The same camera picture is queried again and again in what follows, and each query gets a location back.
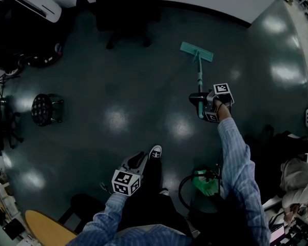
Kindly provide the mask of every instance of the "black stool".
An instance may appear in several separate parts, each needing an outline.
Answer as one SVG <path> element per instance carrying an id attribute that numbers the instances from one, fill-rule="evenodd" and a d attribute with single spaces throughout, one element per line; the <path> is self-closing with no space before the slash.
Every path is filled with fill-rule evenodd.
<path id="1" fill-rule="evenodd" d="M 52 102 L 50 97 L 53 97 L 53 94 L 39 94 L 35 97 L 33 104 L 32 104 L 32 119 L 33 121 L 40 127 L 44 127 L 46 125 L 51 124 L 52 121 L 56 121 L 57 123 L 61 123 L 61 118 L 52 118 L 53 111 L 55 108 L 53 104 L 61 104 L 64 101 L 58 100 Z"/>

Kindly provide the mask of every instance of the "wooden tabletop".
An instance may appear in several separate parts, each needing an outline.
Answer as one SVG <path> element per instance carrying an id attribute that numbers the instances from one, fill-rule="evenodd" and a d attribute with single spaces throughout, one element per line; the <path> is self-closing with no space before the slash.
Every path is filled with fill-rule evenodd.
<path id="1" fill-rule="evenodd" d="M 26 211 L 25 218 L 34 236 L 44 246 L 63 246 L 76 237 L 73 231 L 40 212 Z"/>

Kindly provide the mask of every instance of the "sneaker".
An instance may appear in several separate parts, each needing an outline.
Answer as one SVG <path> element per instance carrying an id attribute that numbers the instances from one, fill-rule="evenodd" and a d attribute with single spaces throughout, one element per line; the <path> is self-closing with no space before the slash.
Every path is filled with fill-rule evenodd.
<path id="1" fill-rule="evenodd" d="M 149 153 L 148 159 L 160 158 L 162 155 L 162 147 L 160 145 L 155 145 Z"/>
<path id="2" fill-rule="evenodd" d="M 169 190 L 167 188 L 163 188 L 159 194 L 165 195 L 165 196 L 169 196 Z"/>

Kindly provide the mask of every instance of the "mop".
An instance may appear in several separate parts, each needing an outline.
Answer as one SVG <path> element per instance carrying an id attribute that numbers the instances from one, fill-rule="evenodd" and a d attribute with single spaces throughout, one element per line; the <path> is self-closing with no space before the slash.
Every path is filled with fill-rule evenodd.
<path id="1" fill-rule="evenodd" d="M 202 48 L 193 46 L 189 43 L 183 42 L 181 43 L 180 47 L 181 51 L 184 51 L 186 53 L 192 54 L 194 56 L 194 62 L 198 63 L 198 87 L 199 87 L 199 93 L 202 93 L 202 87 L 203 87 L 203 82 L 202 82 L 202 62 L 201 60 L 206 60 L 209 62 L 212 62 L 213 60 L 213 53 L 206 51 Z M 203 112 L 203 101 L 199 101 L 199 111 L 198 111 L 198 116 L 200 119 L 204 118 L 204 112 Z"/>

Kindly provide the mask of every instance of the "teal mop head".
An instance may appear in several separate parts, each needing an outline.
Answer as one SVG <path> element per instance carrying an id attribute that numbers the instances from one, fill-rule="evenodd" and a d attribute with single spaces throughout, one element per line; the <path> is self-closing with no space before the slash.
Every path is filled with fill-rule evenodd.
<path id="1" fill-rule="evenodd" d="M 192 55 L 196 55 L 199 52 L 201 59 L 204 59 L 209 62 L 212 62 L 212 59 L 214 58 L 213 53 L 206 51 L 200 47 L 193 46 L 186 42 L 183 42 L 181 44 L 180 50 Z"/>

